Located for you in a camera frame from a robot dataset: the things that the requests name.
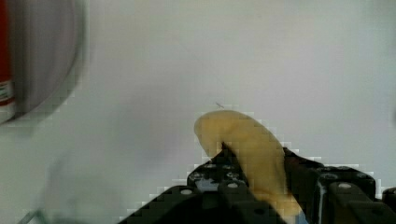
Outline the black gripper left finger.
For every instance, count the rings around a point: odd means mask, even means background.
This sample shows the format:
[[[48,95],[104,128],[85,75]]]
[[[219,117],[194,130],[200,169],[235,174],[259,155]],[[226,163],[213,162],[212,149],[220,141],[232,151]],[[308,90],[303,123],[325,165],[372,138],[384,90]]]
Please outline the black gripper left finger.
[[[224,181],[241,182],[248,186],[248,179],[238,159],[231,149],[222,143],[220,153],[188,175],[187,185],[198,188],[201,192],[217,191],[219,184]]]

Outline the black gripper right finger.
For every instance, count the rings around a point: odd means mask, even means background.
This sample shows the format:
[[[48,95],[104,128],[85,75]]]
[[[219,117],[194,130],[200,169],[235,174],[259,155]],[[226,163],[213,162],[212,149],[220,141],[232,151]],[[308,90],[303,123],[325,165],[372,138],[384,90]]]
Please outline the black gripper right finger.
[[[323,213],[328,208],[328,192],[331,183],[345,182],[359,187],[369,200],[375,199],[375,180],[348,166],[325,166],[298,156],[283,148],[287,186],[309,224],[328,224]]]

